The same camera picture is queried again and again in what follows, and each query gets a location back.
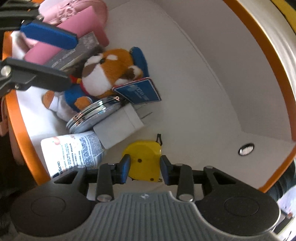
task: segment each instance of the gray box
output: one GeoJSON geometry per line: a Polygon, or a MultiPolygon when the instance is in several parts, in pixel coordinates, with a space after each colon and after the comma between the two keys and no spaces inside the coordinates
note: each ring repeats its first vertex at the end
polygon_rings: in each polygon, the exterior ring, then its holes
{"type": "Polygon", "coordinates": [[[80,78],[87,59],[102,52],[103,48],[100,46],[95,34],[90,32],[79,39],[75,49],[62,50],[49,60],[45,66],[62,70],[80,78]]]}

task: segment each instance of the plush toy eye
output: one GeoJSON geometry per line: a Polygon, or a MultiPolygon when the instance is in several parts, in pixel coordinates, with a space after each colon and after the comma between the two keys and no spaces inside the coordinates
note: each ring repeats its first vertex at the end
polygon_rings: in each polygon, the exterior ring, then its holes
{"type": "Polygon", "coordinates": [[[105,63],[105,60],[106,60],[105,58],[102,58],[99,63],[103,64],[103,63],[105,63]]]}

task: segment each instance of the silver round tin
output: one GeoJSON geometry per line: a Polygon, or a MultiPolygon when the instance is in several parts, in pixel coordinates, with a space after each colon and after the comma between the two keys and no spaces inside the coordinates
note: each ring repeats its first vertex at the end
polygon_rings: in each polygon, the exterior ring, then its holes
{"type": "Polygon", "coordinates": [[[120,98],[110,96],[103,98],[77,113],[66,125],[70,134],[82,133],[121,108],[120,98]]]}

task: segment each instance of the orange rim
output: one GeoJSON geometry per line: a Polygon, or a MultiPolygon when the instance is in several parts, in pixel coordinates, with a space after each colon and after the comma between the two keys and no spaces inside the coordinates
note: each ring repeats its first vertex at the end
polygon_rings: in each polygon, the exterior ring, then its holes
{"type": "MultiPolygon", "coordinates": [[[[35,2],[41,3],[43,0],[36,0],[35,2]]],[[[239,17],[239,19],[245,24],[245,26],[249,29],[253,37],[256,39],[257,43],[261,47],[264,52],[274,75],[279,83],[282,95],[284,97],[284,101],[286,104],[286,108],[288,111],[290,126],[291,126],[291,136],[294,141],[296,141],[296,103],[294,99],[294,95],[292,92],[291,85],[289,83],[286,72],[280,62],[280,59],[277,56],[272,44],[269,42],[268,38],[260,28],[260,26],[256,23],[256,21],[252,18],[252,16],[246,11],[246,9],[237,1],[237,0],[224,0],[224,2],[228,5],[230,9],[239,17]]],[[[11,39],[10,34],[6,34],[4,38],[4,54],[3,57],[11,56],[11,39]]],[[[24,121],[22,119],[22,115],[20,112],[20,108],[17,101],[17,95],[15,91],[12,91],[6,97],[7,99],[7,108],[9,112],[9,116],[11,119],[12,128],[14,130],[16,139],[20,146],[23,157],[26,161],[28,168],[30,169],[33,177],[36,182],[40,185],[50,178],[45,171],[38,155],[33,147],[33,144],[30,140],[30,137],[26,131],[24,121]]],[[[267,192],[269,188],[281,177],[281,175],[286,171],[289,165],[294,160],[296,155],[296,145],[288,155],[286,160],[282,163],[282,165],[275,171],[275,173],[271,176],[271,178],[266,182],[264,186],[259,188],[262,192],[267,192]]]]}

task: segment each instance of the yellow tape measure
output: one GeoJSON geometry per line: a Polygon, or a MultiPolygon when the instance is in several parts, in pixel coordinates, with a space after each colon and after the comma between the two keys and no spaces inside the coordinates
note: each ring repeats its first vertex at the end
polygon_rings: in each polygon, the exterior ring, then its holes
{"type": "Polygon", "coordinates": [[[129,177],[135,180],[158,182],[160,175],[161,135],[155,141],[136,141],[123,152],[131,156],[129,177]]]}

